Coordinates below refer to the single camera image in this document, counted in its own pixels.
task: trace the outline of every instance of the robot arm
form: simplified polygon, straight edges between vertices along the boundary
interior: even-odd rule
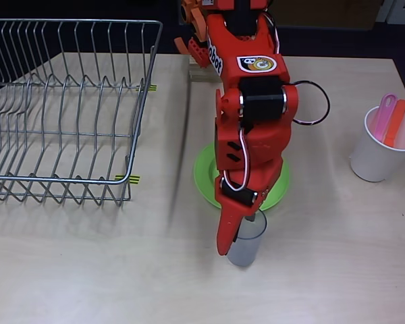
[[[215,120],[220,255],[228,253],[243,217],[256,213],[279,178],[298,107],[267,5],[267,0],[182,0],[195,35],[188,46],[180,38],[175,43],[202,68],[211,63],[223,82]]]

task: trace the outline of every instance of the robot logo sticker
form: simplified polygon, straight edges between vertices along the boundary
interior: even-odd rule
[[[207,42],[209,46],[210,62],[215,67],[217,74],[221,76],[223,70],[223,60],[217,55],[216,46],[212,44],[210,37],[207,39]]]
[[[239,56],[237,57],[238,67],[248,73],[267,73],[277,67],[274,59],[268,56]]]

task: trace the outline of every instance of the wire dish rack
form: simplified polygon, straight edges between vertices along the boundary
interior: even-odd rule
[[[130,200],[161,31],[148,20],[0,20],[0,200]]]

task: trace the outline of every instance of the pink plastic utensil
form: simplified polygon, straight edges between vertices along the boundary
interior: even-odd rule
[[[387,93],[381,100],[375,117],[375,132],[373,134],[379,142],[383,142],[385,131],[397,102],[398,98],[393,93]]]

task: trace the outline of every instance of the yellow tape marker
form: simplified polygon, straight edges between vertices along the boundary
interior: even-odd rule
[[[116,175],[115,177],[114,177],[114,180],[115,181],[118,181],[118,180],[122,180],[124,178],[124,175]],[[130,177],[129,177],[129,183],[130,184],[139,184],[140,183],[140,179],[141,179],[141,177],[139,176],[139,175],[131,175]]]
[[[135,91],[139,91],[140,90],[140,86],[137,86],[135,88]],[[148,91],[156,91],[157,90],[157,85],[156,84],[151,84],[150,88],[148,88]]]

